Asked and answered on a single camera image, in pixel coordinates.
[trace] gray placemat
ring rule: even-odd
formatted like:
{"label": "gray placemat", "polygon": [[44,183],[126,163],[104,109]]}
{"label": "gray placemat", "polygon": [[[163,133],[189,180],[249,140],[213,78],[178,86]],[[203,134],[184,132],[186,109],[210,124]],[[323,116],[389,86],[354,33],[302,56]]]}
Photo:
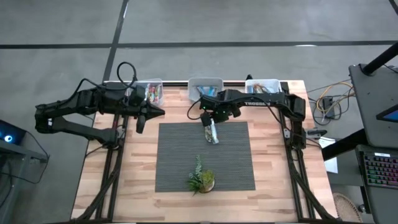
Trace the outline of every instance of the gray placemat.
{"label": "gray placemat", "polygon": [[220,143],[205,139],[201,123],[164,123],[159,127],[156,192],[189,191],[188,175],[200,155],[203,171],[215,173],[213,190],[255,190],[247,122],[216,124]]}

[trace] desk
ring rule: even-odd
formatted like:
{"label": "desk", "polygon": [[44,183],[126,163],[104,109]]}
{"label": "desk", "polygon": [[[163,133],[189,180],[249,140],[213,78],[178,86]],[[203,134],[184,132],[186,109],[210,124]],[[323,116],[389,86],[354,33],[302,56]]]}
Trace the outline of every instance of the desk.
{"label": "desk", "polygon": [[[291,93],[307,100],[303,127],[313,128],[304,82],[288,81],[288,83]],[[297,221],[280,124],[268,108],[244,107],[241,108],[240,117],[228,121],[248,122],[256,190],[214,191],[208,194],[196,194],[194,197],[191,192],[155,192],[159,123],[199,122],[187,118],[190,105],[187,87],[165,87],[164,105],[162,105],[165,116],[146,122],[143,134],[137,134],[136,121],[132,118],[129,120],[114,222]],[[190,113],[192,117],[199,114],[198,108],[194,108]],[[108,128],[112,122],[113,115],[97,114],[95,127]],[[98,146],[99,143],[93,141],[89,144],[88,151]],[[303,152],[311,190],[328,212],[336,217],[336,208],[321,150],[308,146]],[[98,193],[105,157],[106,150],[100,149],[86,158],[72,218],[81,215]],[[308,217],[302,192],[300,198],[303,213]]]}

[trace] gray floor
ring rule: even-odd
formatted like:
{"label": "gray floor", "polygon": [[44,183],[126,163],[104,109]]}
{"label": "gray floor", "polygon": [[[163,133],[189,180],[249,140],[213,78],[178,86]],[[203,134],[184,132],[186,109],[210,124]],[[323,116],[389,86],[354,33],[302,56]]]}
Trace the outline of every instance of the gray floor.
{"label": "gray floor", "polygon": [[[122,0],[0,0],[0,45],[110,44],[121,5]],[[120,42],[396,40],[397,26],[398,16],[387,0],[130,0]],[[116,65],[128,61],[136,66],[140,80],[236,80],[251,74],[305,80],[311,90],[347,79],[349,65],[366,63],[386,48],[118,49],[111,80],[116,79]],[[0,49],[0,119],[32,131],[51,155],[41,183],[24,186],[13,223],[69,219],[87,140],[36,133],[34,106],[69,97],[83,77],[99,83],[108,55],[109,49]],[[398,65],[398,60],[391,64]],[[128,67],[122,72],[131,79]],[[339,86],[330,93],[345,91]],[[318,98],[321,93],[309,95]],[[323,127],[327,136],[343,138],[360,129],[358,115],[352,98],[349,112]],[[82,116],[69,119],[91,125]]]}

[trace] keyboard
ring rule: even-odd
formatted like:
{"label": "keyboard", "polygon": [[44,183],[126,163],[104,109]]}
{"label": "keyboard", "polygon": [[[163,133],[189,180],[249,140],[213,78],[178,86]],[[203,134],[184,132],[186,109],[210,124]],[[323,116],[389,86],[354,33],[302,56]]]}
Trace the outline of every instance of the keyboard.
{"label": "keyboard", "polygon": [[398,189],[398,157],[363,155],[368,185]]}

